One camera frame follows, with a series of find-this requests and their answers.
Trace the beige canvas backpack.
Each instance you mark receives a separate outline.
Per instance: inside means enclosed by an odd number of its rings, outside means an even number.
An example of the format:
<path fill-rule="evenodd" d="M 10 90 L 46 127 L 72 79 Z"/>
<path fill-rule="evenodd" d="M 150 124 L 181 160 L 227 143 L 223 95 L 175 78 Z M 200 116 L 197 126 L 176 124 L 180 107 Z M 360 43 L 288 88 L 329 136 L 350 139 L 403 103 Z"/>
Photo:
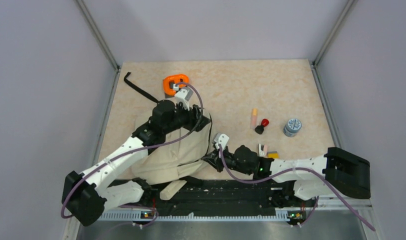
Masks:
<path fill-rule="evenodd" d="M 211 142 L 214 134 L 216 129 L 212 116 L 204 111 L 199 127 L 190 135 L 154 149 L 151 155 L 127 168 L 121 178 L 141 178 L 149 185 L 167 184 L 159 197 L 164 201 L 170 200 L 186 183 L 191 182 L 186 177 L 197 177 L 210 166 L 203 157 L 213 150 Z"/>

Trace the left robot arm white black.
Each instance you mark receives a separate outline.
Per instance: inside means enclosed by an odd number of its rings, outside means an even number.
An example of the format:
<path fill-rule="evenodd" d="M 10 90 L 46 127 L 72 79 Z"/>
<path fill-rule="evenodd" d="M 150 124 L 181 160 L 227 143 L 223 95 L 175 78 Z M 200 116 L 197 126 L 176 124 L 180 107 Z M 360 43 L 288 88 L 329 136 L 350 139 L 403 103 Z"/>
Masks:
<path fill-rule="evenodd" d="M 212 119 L 198 105 L 161 100 L 148 121 L 139 126 L 113 153 L 92 167 L 78 173 L 71 171 L 64 180 L 60 215 L 76 218 L 84 227 L 96 222 L 109 210 L 140 201 L 148 188 L 136 178 L 113 185 L 126 169 L 150 156 L 156 149 L 179 142 L 200 132 Z"/>

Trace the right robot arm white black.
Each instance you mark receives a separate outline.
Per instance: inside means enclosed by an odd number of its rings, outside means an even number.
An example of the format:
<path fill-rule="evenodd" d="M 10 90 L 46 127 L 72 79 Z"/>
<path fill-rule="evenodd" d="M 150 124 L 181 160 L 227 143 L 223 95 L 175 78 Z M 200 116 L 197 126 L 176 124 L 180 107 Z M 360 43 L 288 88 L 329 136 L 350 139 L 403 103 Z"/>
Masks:
<path fill-rule="evenodd" d="M 258 184 L 265 181 L 292 182 L 293 195 L 301 200 L 329 194 L 367 200 L 371 198 L 370 162 L 339 147 L 329 147 L 323 155 L 306 159 L 283 160 L 258 156 L 248 147 L 240 146 L 230 154 L 215 144 L 222 168 L 252 175 L 252 180 L 238 182 Z"/>

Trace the orange toy on grey base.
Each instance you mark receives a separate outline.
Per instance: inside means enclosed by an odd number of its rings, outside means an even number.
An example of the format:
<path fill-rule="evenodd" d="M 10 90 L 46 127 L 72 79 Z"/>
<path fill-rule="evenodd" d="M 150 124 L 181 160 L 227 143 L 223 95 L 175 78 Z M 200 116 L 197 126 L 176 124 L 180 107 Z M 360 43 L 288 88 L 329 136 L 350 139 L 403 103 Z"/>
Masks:
<path fill-rule="evenodd" d="M 182 82 L 189 83 L 190 82 L 189 77 L 187 75 L 185 75 L 185 74 L 182 74 L 182 73 L 167 76 L 162 81 L 162 87 L 163 87 L 164 96 L 166 98 L 174 97 L 174 95 L 177 93 L 174 86 L 178 85 L 179 83 L 182 83 Z"/>

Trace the red black stamp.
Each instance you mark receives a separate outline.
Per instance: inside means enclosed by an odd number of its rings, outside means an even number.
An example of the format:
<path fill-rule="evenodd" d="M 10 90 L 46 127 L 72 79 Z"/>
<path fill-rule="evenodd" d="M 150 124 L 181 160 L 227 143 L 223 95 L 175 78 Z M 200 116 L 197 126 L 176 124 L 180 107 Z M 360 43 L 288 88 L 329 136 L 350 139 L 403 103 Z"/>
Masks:
<path fill-rule="evenodd" d="M 261 120 L 260 124 L 255 127 L 254 131 L 257 134 L 261 135 L 265 131 L 265 127 L 268 126 L 269 124 L 270 124 L 270 121 L 266 118 L 263 118 Z"/>

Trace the yellow eraser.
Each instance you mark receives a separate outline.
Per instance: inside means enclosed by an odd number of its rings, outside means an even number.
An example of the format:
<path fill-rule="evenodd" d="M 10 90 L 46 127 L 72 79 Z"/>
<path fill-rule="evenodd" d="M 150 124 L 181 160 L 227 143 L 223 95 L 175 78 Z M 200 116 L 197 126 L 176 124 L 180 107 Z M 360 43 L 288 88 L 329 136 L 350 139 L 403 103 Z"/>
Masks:
<path fill-rule="evenodd" d="M 279 159 L 280 158 L 280 155 L 279 155 L 279 153 L 277 151 L 268 152 L 266 156 L 268 158 L 271 158 L 271 159 Z"/>

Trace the blue patterned tape roll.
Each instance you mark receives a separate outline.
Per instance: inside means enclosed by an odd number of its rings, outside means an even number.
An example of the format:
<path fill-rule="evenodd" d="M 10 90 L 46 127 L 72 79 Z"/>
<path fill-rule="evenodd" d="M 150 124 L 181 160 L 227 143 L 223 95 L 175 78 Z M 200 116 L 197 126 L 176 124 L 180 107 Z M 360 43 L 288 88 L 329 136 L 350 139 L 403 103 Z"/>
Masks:
<path fill-rule="evenodd" d="M 289 119 L 283 128 L 283 133 L 287 137 L 295 137 L 302 128 L 302 122 L 297 118 Z"/>

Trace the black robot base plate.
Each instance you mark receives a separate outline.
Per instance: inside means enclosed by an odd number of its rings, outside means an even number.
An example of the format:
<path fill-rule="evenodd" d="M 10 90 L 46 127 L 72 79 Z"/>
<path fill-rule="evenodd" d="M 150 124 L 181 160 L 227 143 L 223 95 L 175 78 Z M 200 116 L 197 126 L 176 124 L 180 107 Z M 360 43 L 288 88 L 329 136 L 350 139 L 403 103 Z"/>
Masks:
<path fill-rule="evenodd" d="M 277 209 L 308 210 L 315 199 L 293 195 L 294 183 L 266 181 L 245 184 L 236 180 L 197 180 L 188 177 L 169 200 L 163 200 L 166 183 L 146 185 L 138 206 L 155 208 L 161 217 L 256 217 L 274 216 Z"/>

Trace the aluminium frame rails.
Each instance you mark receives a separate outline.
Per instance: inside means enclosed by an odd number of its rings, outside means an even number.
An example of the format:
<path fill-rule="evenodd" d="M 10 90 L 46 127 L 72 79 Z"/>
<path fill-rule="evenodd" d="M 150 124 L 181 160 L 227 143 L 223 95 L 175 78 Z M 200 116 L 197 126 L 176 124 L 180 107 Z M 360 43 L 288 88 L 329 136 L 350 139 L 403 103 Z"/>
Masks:
<path fill-rule="evenodd" d="M 383 233 L 372 209 L 358 214 L 375 227 L 369 228 L 350 210 L 337 205 L 327 209 L 322 202 L 301 225 L 291 226 L 281 218 L 261 217 L 159 217 L 147 227 L 133 226 L 130 219 L 103 219 L 67 226 L 65 240 L 382 240 Z"/>

